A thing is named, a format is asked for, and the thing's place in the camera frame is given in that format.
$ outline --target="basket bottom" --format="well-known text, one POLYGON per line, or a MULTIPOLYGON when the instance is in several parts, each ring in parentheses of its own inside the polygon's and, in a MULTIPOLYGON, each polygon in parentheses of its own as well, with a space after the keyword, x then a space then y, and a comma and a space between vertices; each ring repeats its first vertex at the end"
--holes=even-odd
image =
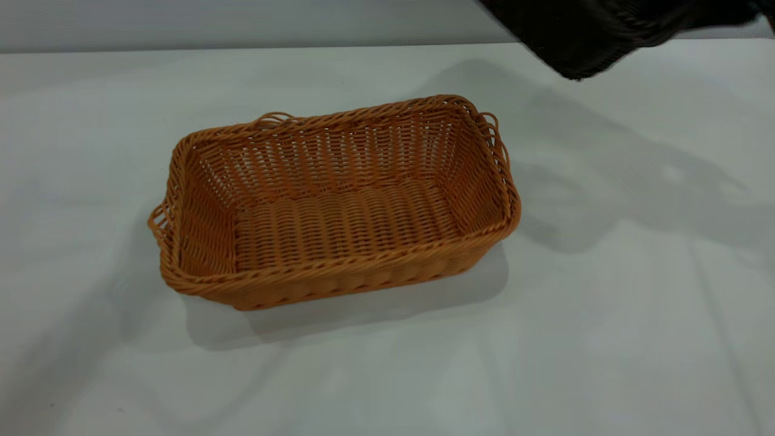
POLYGON ((238 272, 376 254, 462 235, 433 178, 241 209, 234 229, 238 272))

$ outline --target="basket handle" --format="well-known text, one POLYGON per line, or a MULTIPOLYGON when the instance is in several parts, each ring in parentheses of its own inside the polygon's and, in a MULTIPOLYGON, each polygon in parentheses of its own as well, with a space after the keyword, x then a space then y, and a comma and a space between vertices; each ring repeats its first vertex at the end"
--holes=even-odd
POLYGON ((159 248, 161 248, 162 254, 171 253, 172 244, 172 232, 170 228, 170 203, 167 199, 156 207, 148 218, 148 227, 153 232, 153 236, 156 238, 159 248))
POLYGON ((499 157, 501 157, 504 162, 506 163, 506 168, 512 167, 512 162, 508 157, 508 150, 506 149, 505 144, 503 144, 503 141, 501 140, 501 133, 498 130, 499 124, 498 124, 498 118, 493 115, 490 112, 479 112, 479 116, 484 121, 485 126, 487 127, 487 139, 493 140, 495 144, 495 152, 499 154, 499 157), (493 119, 493 123, 490 123, 487 121, 487 117, 490 117, 493 119))
POLYGON ((248 127, 253 129, 266 129, 293 119, 296 119, 296 117, 285 112, 269 112, 263 114, 252 123, 249 123, 248 127))

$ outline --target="wicker basket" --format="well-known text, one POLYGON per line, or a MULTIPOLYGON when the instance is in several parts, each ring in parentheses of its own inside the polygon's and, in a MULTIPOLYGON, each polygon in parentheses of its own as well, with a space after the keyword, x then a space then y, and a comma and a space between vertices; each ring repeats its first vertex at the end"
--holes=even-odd
POLYGON ((467 270, 521 210, 485 115, 438 95, 188 135, 148 220, 164 281, 256 310, 467 270))

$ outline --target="rectangular basket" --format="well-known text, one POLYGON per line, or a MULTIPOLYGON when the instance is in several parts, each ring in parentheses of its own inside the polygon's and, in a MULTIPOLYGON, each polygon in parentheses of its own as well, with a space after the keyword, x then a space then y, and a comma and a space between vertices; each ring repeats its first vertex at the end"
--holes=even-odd
POLYGON ((437 95, 188 135, 148 220, 164 281, 256 310, 467 270, 521 211, 485 116, 437 95))

